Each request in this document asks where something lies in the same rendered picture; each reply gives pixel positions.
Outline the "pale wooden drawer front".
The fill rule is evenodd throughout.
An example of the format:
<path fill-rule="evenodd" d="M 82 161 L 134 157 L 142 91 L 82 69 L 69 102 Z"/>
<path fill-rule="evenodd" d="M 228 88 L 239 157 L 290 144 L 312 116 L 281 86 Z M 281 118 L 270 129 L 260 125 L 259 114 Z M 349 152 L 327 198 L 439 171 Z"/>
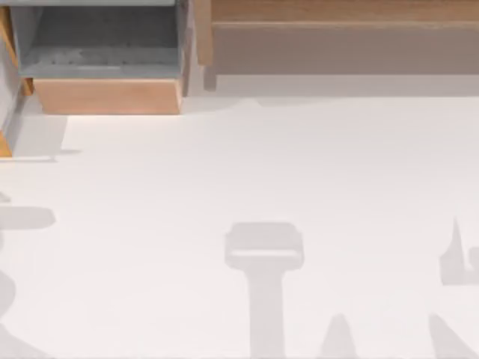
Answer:
<path fill-rule="evenodd" d="M 179 114 L 180 79 L 35 79 L 47 114 Z"/>

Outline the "wooden open shelf unit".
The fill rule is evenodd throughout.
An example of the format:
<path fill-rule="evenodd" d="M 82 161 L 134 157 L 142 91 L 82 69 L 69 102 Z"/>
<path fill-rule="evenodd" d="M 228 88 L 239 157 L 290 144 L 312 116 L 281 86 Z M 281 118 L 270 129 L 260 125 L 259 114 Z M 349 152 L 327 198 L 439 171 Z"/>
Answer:
<path fill-rule="evenodd" d="M 479 96 L 479 0 L 192 0 L 199 96 Z"/>

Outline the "pulled-out grey pierced drawer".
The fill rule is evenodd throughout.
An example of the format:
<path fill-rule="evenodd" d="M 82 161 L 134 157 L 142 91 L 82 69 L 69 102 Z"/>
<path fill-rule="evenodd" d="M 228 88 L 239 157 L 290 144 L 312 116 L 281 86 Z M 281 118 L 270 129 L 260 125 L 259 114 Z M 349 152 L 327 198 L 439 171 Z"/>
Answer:
<path fill-rule="evenodd" d="M 0 0 L 34 79 L 174 79 L 189 0 Z"/>

